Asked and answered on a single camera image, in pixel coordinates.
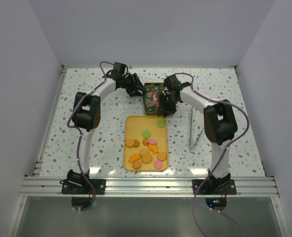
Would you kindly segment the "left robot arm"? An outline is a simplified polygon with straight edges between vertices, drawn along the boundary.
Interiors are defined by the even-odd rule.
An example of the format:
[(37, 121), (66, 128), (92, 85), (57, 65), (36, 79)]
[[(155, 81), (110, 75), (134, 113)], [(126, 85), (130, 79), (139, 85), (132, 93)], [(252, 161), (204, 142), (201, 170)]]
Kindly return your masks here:
[(79, 132), (76, 150), (79, 175), (73, 182), (73, 188), (79, 194), (85, 194), (94, 186), (89, 180), (89, 153), (91, 141), (101, 120), (101, 102), (117, 89), (124, 89), (130, 97), (139, 97), (146, 92), (138, 75), (131, 72), (131, 67), (123, 63), (100, 62), (102, 81), (88, 92), (75, 95), (74, 108), (67, 121), (67, 126)]

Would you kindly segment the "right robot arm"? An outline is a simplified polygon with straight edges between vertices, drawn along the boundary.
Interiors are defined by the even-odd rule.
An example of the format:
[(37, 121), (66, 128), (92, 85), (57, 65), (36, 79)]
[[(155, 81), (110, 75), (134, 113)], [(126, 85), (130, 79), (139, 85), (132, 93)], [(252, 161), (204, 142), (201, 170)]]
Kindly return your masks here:
[(226, 147), (238, 131), (232, 106), (228, 100), (216, 101), (194, 91), (191, 82), (180, 82), (176, 75), (164, 79), (165, 90), (159, 95), (158, 115), (176, 112), (177, 103), (187, 103), (204, 116), (204, 131), (211, 142), (212, 162), (202, 191), (218, 194), (230, 181), (229, 150)]

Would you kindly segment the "steel serving tongs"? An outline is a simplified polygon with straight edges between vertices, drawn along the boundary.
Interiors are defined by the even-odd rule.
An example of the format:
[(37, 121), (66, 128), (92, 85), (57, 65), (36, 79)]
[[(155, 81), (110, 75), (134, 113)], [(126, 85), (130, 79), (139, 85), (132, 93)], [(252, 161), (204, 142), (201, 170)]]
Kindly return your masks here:
[(189, 149), (192, 150), (204, 131), (203, 114), (197, 109), (192, 108), (190, 119)]

